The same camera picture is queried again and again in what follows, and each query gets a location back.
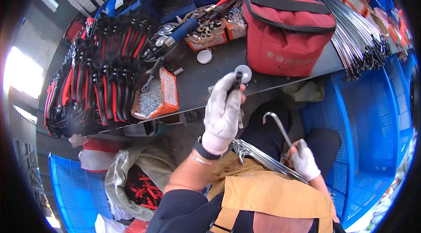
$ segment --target gloved hand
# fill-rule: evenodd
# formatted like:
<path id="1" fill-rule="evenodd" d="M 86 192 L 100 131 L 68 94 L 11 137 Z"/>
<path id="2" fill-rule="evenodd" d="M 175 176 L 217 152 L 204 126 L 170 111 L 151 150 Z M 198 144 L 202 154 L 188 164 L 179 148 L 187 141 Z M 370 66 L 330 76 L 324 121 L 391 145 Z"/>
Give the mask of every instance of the gloved hand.
<path id="1" fill-rule="evenodd" d="M 311 181 L 320 174 L 313 152 L 304 139 L 292 144 L 288 150 L 288 157 L 293 161 L 295 171 L 302 175 L 306 181 Z"/>
<path id="2" fill-rule="evenodd" d="M 205 110 L 205 133 L 202 136 L 203 148 L 211 154 L 222 155 L 228 150 L 229 143 L 238 131 L 238 112 L 242 100 L 245 99 L 244 85 L 231 91 L 235 73 L 231 72 L 218 80 L 210 95 Z"/>

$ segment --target silver bracelet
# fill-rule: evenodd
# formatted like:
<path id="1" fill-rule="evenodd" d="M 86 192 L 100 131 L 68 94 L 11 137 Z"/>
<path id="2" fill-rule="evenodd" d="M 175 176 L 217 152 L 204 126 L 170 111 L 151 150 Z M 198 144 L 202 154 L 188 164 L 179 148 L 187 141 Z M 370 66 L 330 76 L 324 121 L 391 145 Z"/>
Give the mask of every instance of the silver bracelet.
<path id="1" fill-rule="evenodd" d="M 198 161 L 201 164 L 213 164 L 213 163 L 210 163 L 210 162 L 205 162 L 202 159 L 200 159 L 198 157 L 195 157 L 195 156 L 193 156 L 193 159 L 196 160 L 196 161 Z"/>

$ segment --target black sleeve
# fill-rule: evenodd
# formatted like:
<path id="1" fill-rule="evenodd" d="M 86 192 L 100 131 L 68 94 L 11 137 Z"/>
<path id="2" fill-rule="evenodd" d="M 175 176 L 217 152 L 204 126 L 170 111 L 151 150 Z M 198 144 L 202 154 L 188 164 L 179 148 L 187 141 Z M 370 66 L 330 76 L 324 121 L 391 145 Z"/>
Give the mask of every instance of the black sleeve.
<path id="1" fill-rule="evenodd" d="M 218 217 L 222 195 L 210 202 L 192 190 L 172 190 L 166 193 L 148 225 L 146 233 L 206 232 Z"/>
<path id="2" fill-rule="evenodd" d="M 345 233 L 344 228 L 339 223 L 334 222 L 334 230 L 335 230 L 335 233 Z"/>

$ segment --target black watch strap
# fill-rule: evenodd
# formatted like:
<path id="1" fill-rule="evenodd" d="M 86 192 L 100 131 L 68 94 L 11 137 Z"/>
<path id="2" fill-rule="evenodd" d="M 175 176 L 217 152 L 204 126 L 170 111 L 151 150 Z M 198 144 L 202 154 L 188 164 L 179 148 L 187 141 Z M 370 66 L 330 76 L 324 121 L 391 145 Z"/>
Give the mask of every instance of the black watch strap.
<path id="1" fill-rule="evenodd" d="M 210 152 L 206 151 L 202 146 L 202 137 L 199 136 L 199 138 L 194 143 L 194 148 L 196 151 L 201 155 L 203 158 L 208 160 L 218 160 L 220 155 L 211 154 Z"/>

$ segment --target red bag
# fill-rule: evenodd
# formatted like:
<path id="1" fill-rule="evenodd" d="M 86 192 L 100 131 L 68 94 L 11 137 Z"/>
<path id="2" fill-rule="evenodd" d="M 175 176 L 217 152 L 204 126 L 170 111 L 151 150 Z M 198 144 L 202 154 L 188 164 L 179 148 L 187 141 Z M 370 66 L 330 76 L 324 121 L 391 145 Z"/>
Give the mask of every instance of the red bag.
<path id="1" fill-rule="evenodd" d="M 315 0 L 245 0 L 244 19 L 248 65 L 276 76 L 309 76 L 336 28 Z"/>

